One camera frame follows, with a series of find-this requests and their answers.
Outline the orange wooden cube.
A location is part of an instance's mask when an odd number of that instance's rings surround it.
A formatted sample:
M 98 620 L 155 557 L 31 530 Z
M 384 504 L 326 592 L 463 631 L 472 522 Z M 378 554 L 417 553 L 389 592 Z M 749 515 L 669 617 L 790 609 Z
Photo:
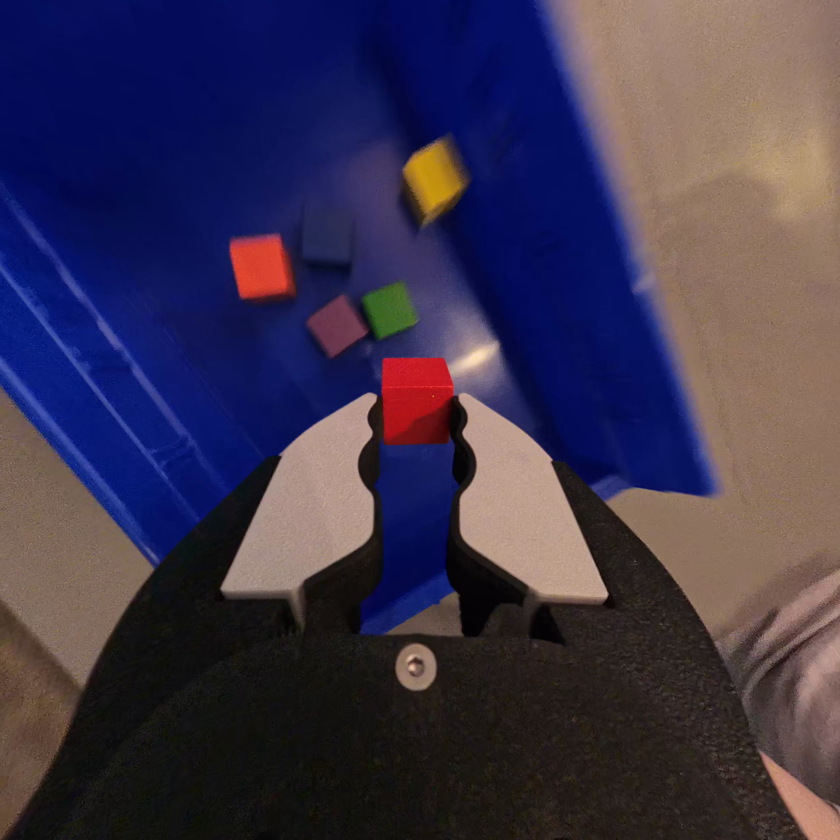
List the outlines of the orange wooden cube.
M 242 301 L 284 301 L 298 295 L 291 257 L 279 234 L 231 238 L 230 262 Z

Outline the purple wooden cube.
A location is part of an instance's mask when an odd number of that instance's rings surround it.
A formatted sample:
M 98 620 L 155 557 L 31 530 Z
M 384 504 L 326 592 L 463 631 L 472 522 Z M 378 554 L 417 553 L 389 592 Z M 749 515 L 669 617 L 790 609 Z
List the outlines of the purple wooden cube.
M 306 327 L 324 355 L 332 360 L 370 333 L 352 300 L 341 294 L 316 310 Z

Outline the blue plastic storage bin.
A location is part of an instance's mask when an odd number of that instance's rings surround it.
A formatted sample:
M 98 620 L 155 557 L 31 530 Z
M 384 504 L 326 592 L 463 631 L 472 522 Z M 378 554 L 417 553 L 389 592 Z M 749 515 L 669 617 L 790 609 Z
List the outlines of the blue plastic storage bin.
M 715 491 L 563 41 L 549 2 L 2 2 L 2 386 L 151 587 L 385 358 L 602 499 Z M 403 166 L 447 133 L 471 182 L 420 229 Z M 350 268 L 302 259 L 307 205 Z M 297 297 L 242 301 L 229 241 L 268 234 Z M 398 280 L 418 324 L 328 359 L 306 320 Z

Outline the person's left forearm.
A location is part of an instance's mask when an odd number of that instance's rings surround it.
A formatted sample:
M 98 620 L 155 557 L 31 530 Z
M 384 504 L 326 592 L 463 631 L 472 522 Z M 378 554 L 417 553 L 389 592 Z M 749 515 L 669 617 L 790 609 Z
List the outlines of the person's left forearm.
M 837 808 L 823 800 L 763 752 L 759 753 L 763 765 L 792 815 L 807 839 L 839 839 L 839 813 Z

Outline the yellow wooden cube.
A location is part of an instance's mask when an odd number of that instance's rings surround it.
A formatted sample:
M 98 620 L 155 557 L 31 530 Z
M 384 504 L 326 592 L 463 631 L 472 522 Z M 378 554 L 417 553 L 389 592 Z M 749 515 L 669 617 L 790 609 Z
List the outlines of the yellow wooden cube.
M 452 133 L 415 151 L 402 168 L 402 189 L 416 225 L 429 227 L 459 203 L 471 182 Z

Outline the dark blue wooden cube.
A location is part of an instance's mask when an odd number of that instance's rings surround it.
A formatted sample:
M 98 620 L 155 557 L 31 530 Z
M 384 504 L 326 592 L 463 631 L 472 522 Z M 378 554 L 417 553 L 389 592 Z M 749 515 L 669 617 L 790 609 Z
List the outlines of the dark blue wooden cube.
M 315 266 L 348 269 L 353 262 L 354 220 L 340 208 L 307 205 L 301 218 L 301 257 Z

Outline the green wooden cube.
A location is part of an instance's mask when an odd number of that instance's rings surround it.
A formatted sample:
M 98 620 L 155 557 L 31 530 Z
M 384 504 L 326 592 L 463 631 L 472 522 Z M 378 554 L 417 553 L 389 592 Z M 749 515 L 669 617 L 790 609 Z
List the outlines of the green wooden cube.
M 367 292 L 360 302 L 377 341 L 407 331 L 419 322 L 409 290 L 402 280 Z

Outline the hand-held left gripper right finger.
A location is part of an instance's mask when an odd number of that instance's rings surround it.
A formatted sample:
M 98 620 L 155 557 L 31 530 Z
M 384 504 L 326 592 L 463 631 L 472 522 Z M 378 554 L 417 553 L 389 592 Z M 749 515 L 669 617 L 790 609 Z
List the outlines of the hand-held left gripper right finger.
M 514 607 L 527 631 L 550 606 L 604 606 L 609 592 L 551 456 L 472 395 L 457 395 L 451 415 L 447 577 L 462 633 L 480 635 L 499 606 Z

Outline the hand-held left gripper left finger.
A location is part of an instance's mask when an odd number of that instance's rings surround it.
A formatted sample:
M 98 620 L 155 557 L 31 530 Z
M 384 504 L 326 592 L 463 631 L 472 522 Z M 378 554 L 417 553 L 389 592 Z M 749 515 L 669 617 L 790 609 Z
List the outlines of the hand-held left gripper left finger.
M 382 407 L 365 393 L 280 454 L 221 593 L 282 600 L 303 625 L 310 604 L 357 616 L 383 571 Z

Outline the red wooden cube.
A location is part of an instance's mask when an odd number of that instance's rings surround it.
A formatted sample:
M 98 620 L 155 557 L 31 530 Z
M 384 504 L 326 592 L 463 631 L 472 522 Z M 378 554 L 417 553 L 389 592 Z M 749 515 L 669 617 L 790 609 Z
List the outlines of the red wooden cube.
M 383 443 L 446 445 L 455 387 L 443 358 L 385 358 L 382 363 Z

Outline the person's light grey shirt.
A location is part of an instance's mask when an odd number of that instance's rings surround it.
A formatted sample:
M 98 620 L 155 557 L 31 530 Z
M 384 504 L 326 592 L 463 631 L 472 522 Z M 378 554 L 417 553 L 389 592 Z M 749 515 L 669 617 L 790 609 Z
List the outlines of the person's light grey shirt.
M 763 584 L 715 641 L 759 749 L 838 805 L 838 553 Z

